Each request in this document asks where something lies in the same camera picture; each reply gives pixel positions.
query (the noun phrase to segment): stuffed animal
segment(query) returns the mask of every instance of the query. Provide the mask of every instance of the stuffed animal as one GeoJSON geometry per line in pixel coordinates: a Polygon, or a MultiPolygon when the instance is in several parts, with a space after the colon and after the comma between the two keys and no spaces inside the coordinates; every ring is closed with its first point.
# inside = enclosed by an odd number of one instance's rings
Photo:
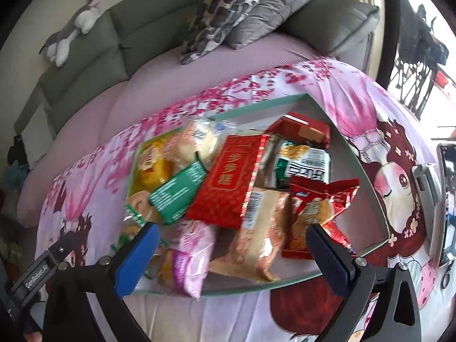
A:
{"type": "Polygon", "coordinates": [[[68,23],[60,32],[49,36],[40,50],[44,50],[45,57],[56,64],[57,67],[67,60],[70,51],[70,43],[80,33],[87,34],[100,17],[98,0],[87,0],[87,3],[73,14],[68,23]]]}

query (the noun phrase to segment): pink sofa cover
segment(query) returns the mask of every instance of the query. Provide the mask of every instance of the pink sofa cover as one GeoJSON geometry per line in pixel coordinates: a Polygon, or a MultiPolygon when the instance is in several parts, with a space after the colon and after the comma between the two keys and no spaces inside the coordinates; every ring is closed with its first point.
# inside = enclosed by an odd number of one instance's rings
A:
{"type": "Polygon", "coordinates": [[[179,64],[180,53],[175,48],[144,64],[129,81],[101,93],[65,124],[22,188],[17,206],[21,225],[38,224],[55,176],[132,124],[232,78],[317,56],[305,42],[279,33],[241,50],[222,45],[186,66],[179,64]]]}

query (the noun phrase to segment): purple snack package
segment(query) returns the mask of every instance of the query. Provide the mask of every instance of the purple snack package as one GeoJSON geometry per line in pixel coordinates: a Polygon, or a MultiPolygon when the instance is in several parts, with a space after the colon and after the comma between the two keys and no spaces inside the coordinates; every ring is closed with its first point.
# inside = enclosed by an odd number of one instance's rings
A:
{"type": "Polygon", "coordinates": [[[217,227],[203,221],[180,220],[159,272],[159,282],[198,299],[209,270],[217,227]]]}

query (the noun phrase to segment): wall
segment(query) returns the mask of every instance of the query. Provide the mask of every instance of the wall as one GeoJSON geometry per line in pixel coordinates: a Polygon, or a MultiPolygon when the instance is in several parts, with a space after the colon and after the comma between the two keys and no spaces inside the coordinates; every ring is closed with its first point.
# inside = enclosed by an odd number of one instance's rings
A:
{"type": "MultiPolygon", "coordinates": [[[[121,0],[99,0],[102,11],[121,0]]],[[[38,51],[85,0],[33,0],[0,51],[0,173],[13,144],[13,124],[47,67],[38,51]]]]}

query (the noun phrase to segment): red rectangular package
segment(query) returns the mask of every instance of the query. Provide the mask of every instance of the red rectangular package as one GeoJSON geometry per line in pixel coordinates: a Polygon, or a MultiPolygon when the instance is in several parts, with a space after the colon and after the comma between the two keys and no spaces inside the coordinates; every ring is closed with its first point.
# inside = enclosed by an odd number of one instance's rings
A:
{"type": "Polygon", "coordinates": [[[346,246],[348,241],[345,236],[340,236],[341,232],[328,223],[350,206],[358,188],[359,179],[325,184],[322,181],[292,176],[292,224],[288,240],[282,250],[282,257],[312,259],[306,246],[306,232],[307,228],[315,223],[322,225],[333,240],[350,251],[346,246]]]}
{"type": "Polygon", "coordinates": [[[275,133],[296,144],[309,141],[312,146],[322,149],[327,149],[330,142],[330,128],[327,123],[315,121],[294,111],[282,116],[266,132],[275,133]]]}
{"type": "Polygon", "coordinates": [[[227,137],[186,218],[239,229],[269,135],[227,137]]]}

